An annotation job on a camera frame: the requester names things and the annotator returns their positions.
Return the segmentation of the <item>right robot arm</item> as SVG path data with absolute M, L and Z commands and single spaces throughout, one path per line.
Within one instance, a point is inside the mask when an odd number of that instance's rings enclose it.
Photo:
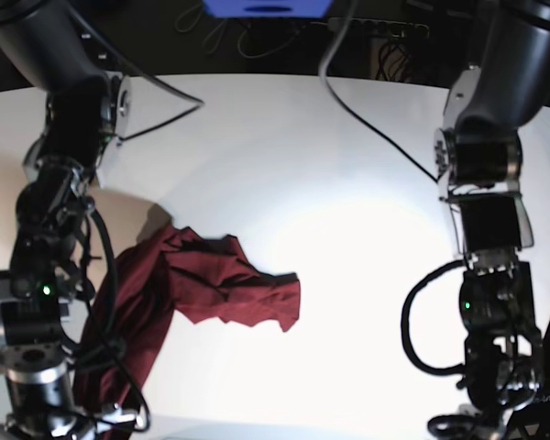
M 80 40 L 88 24 L 65 1 L 0 1 L 0 49 L 46 93 L 45 126 L 23 161 L 16 240 L 0 270 L 0 376 L 11 404 L 0 439 L 96 439 L 149 429 L 147 405 L 79 407 L 70 373 L 106 354 L 119 363 L 115 313 L 96 326 L 96 346 L 79 345 L 62 321 L 74 300 L 90 303 L 91 234 L 111 245 L 90 196 L 100 166 L 126 130 L 130 79 L 94 64 Z

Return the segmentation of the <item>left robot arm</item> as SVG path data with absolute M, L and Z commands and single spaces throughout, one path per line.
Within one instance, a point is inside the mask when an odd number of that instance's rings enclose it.
M 530 405 L 545 382 L 544 340 L 535 321 L 530 265 L 534 243 L 523 203 L 521 127 L 550 94 L 550 1 L 501 1 L 480 64 L 450 89 L 434 136 L 440 201 L 453 218 L 455 259 L 407 294 L 401 343 L 420 371 L 458 376 L 471 411 L 428 421 L 436 439 L 502 439 L 513 413 Z M 413 301 L 430 281 L 462 269 L 458 310 L 467 330 L 465 360 L 432 367 L 411 340 Z

